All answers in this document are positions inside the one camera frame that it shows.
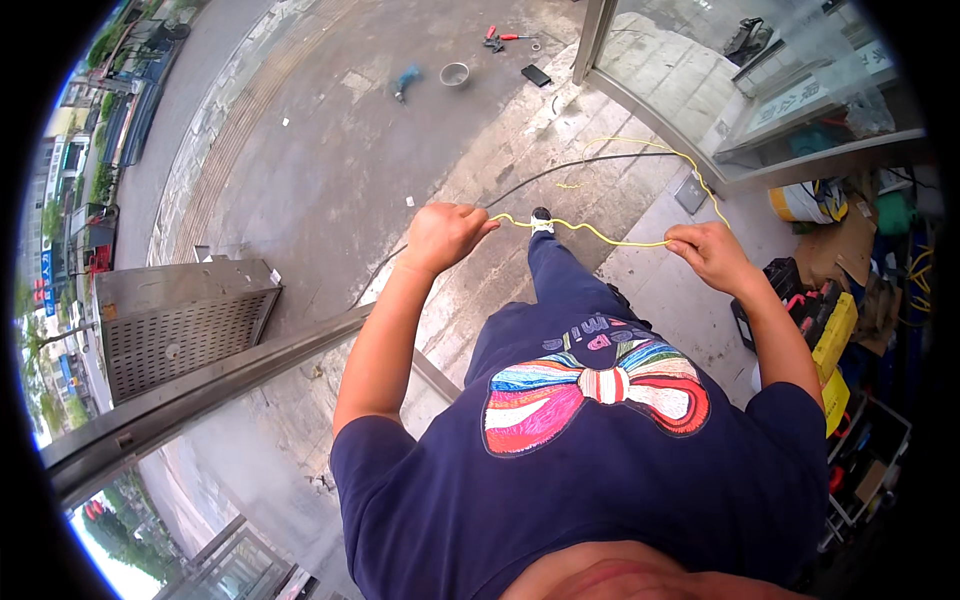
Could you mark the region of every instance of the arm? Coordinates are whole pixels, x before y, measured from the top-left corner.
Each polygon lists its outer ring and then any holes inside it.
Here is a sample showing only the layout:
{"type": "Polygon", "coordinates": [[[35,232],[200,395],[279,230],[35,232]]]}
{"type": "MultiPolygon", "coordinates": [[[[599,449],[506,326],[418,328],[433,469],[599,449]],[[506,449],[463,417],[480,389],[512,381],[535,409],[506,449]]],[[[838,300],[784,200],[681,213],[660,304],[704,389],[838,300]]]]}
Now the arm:
{"type": "Polygon", "coordinates": [[[821,410],[820,380],[810,348],[763,272],[747,259],[733,233],[722,223],[676,225],[663,239],[711,288],[730,294],[743,306],[754,333],[763,387],[792,383],[813,396],[821,410]]]}
{"type": "Polygon", "coordinates": [[[333,437],[367,415],[400,422],[414,338],[434,279],[470,253],[499,223],[470,204],[425,206],[410,226],[410,242],[396,262],[344,368],[333,412],[333,437]]]}

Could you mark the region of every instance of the black phone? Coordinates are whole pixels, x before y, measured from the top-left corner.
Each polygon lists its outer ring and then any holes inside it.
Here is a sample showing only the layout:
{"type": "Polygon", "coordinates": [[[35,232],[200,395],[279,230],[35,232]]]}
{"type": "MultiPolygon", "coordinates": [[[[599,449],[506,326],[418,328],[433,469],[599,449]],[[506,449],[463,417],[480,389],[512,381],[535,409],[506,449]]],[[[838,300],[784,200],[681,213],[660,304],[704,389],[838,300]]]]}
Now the black phone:
{"type": "Polygon", "coordinates": [[[527,66],[520,69],[520,73],[523,74],[528,80],[537,84],[537,87],[544,87],[550,83],[550,76],[539,70],[533,64],[528,64],[527,66]]]}

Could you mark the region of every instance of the navy t-shirt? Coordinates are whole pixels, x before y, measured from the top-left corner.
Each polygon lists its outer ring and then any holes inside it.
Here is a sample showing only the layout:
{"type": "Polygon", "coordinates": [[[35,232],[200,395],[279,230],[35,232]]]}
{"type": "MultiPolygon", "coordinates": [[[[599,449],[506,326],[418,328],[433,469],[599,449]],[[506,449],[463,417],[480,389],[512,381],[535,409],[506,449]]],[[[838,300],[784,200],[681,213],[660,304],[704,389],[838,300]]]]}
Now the navy t-shirt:
{"type": "Polygon", "coordinates": [[[495,598],[583,541],[777,584],[812,558],[828,475],[809,394],[776,383],[744,413],[641,324],[502,312],[419,442],[364,417],[333,444],[348,569],[368,599],[495,598]]]}

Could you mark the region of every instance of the man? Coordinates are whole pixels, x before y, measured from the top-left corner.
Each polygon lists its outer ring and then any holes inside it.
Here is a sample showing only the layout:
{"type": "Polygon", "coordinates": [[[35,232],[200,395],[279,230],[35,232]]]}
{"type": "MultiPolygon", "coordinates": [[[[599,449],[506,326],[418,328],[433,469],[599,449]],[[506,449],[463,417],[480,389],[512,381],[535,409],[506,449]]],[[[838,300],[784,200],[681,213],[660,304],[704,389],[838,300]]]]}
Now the man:
{"type": "Polygon", "coordinates": [[[549,219],[532,217],[537,303],[487,320],[463,393],[416,442],[399,412],[420,312],[437,275],[498,223],[468,204],[415,217],[333,417],[357,586],[369,599],[792,596],[765,582],[787,584],[822,533],[826,422],[776,292],[723,225],[665,233],[750,318],[763,390],[744,413],[549,219]]]}

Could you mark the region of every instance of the hand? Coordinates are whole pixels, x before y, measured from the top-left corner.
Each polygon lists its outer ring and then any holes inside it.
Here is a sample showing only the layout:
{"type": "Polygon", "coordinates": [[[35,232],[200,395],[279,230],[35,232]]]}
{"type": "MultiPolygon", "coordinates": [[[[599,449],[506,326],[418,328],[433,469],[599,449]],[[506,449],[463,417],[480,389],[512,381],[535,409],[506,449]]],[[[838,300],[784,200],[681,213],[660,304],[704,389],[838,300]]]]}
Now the hand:
{"type": "Polygon", "coordinates": [[[498,221],[488,221],[486,210],[472,204],[429,204],[414,217],[410,241],[400,259],[407,267],[437,276],[499,227],[498,221]]]}
{"type": "Polygon", "coordinates": [[[769,285],[763,272],[743,253],[730,228],[718,221],[675,225],[663,239],[672,240],[666,248],[685,260],[714,290],[741,300],[759,281],[769,285]]]}

